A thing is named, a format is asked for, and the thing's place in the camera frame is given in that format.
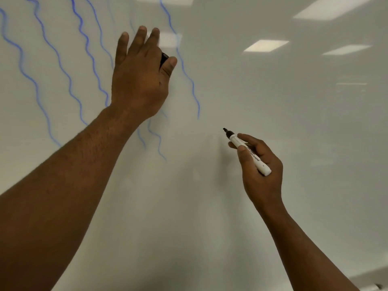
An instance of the dry erase marker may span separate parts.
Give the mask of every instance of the dry erase marker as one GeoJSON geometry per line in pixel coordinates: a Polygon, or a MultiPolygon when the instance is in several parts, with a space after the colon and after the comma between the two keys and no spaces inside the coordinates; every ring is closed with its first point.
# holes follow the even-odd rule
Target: dry erase marker
{"type": "Polygon", "coordinates": [[[271,173],[271,169],[268,165],[266,165],[259,156],[257,156],[251,149],[248,147],[237,135],[234,134],[232,131],[228,131],[226,128],[224,128],[224,131],[226,132],[226,136],[228,139],[236,146],[239,147],[241,145],[245,146],[248,151],[251,153],[251,156],[253,158],[253,162],[255,163],[256,168],[259,172],[261,172],[263,175],[268,176],[271,173]]]}

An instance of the hand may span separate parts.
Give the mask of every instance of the hand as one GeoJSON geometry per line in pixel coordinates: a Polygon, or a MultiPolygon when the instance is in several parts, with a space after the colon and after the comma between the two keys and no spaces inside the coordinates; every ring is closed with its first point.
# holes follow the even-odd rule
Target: hand
{"type": "MultiPolygon", "coordinates": [[[[283,206],[281,198],[283,179],[282,162],[264,141],[245,134],[238,134],[237,136],[241,140],[248,142],[248,146],[250,146],[252,151],[256,152],[260,159],[272,170],[269,176],[263,176],[257,170],[248,149],[242,145],[237,148],[242,168],[242,181],[250,200],[259,213],[269,208],[283,206]]],[[[236,149],[236,146],[232,142],[229,142],[229,147],[236,149]]]]}
{"type": "Polygon", "coordinates": [[[158,47],[159,29],[150,37],[140,26],[128,49],[129,35],[123,33],[118,41],[112,79],[112,104],[116,110],[134,116],[139,124],[155,115],[168,95],[168,82],[177,64],[168,58],[159,70],[162,51],[158,47]]]}

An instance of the person's left hand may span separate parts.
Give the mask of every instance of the person's left hand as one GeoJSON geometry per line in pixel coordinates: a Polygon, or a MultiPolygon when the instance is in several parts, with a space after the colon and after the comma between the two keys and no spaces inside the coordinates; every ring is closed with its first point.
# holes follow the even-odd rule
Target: person's left hand
{"type": "Polygon", "coordinates": [[[128,49],[129,35],[123,33],[116,51],[112,79],[112,104],[117,111],[130,115],[140,124],[155,115],[168,95],[168,83],[175,57],[159,70],[162,51],[158,47],[159,29],[154,28],[146,43],[147,28],[140,26],[128,49]]]}

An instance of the glossy whiteboard surface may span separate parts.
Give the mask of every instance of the glossy whiteboard surface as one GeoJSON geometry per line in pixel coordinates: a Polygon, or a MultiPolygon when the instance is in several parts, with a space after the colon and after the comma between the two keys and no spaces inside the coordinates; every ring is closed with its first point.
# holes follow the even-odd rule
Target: glossy whiteboard surface
{"type": "Polygon", "coordinates": [[[342,271],[388,265],[388,0],[0,8],[1,191],[110,103],[121,32],[158,27],[178,57],[55,291],[290,290],[223,127],[280,157],[289,212],[342,271]]]}

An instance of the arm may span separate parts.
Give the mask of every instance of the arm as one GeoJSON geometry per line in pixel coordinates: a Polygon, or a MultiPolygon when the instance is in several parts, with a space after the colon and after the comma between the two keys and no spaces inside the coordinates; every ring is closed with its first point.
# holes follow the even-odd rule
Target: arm
{"type": "Polygon", "coordinates": [[[283,164],[279,158],[262,140],[244,134],[238,137],[253,146],[272,170],[262,176],[249,151],[238,147],[245,191],[274,239],[294,291],[358,291],[287,213],[281,198],[283,164]]]}
{"type": "Polygon", "coordinates": [[[77,251],[124,144],[158,112],[177,63],[159,70],[159,30],[120,37],[112,104],[74,139],[0,195],[3,290],[51,290],[77,251]]]}

